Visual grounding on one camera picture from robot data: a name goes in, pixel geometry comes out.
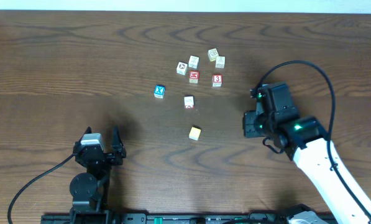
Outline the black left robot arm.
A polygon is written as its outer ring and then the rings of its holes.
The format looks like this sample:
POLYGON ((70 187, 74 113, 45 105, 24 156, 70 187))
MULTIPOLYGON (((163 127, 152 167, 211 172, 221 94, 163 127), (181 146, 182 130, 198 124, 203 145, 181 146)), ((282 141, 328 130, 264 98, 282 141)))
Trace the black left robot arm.
POLYGON ((70 183, 72 205, 76 213, 99 213, 106 209, 111 169, 121 166, 126 158, 126 149, 114 127, 111 141, 112 152, 105 152, 100 133, 93 133, 88 127, 73 146, 75 161, 86 168, 70 183))

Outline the yellow top wooden block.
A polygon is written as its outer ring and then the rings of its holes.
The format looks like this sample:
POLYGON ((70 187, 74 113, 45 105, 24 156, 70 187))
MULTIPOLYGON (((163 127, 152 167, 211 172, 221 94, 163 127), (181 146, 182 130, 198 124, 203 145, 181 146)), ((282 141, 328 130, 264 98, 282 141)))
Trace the yellow top wooden block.
POLYGON ((201 134, 201 129, 193 126, 188 136, 190 139, 197 141, 200 137, 200 134, 201 134))

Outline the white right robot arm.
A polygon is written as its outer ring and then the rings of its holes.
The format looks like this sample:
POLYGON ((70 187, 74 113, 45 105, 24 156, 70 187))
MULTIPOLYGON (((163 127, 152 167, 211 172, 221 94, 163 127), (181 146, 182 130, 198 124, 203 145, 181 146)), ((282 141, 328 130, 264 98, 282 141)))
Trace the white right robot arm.
POLYGON ((300 116, 288 85, 262 85, 250 94, 256 109, 244 113, 244 136, 270 141, 269 149, 286 154, 310 179, 338 223, 371 223, 371 200, 318 119, 300 116))

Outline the red A wooden block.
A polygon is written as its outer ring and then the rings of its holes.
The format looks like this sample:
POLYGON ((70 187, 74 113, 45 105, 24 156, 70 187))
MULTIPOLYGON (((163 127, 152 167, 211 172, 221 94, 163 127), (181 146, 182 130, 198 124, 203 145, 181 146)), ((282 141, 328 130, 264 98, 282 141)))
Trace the red A wooden block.
POLYGON ((194 97, 193 96, 185 96, 184 97, 184 106, 186 109, 191 109, 195 107, 194 97))

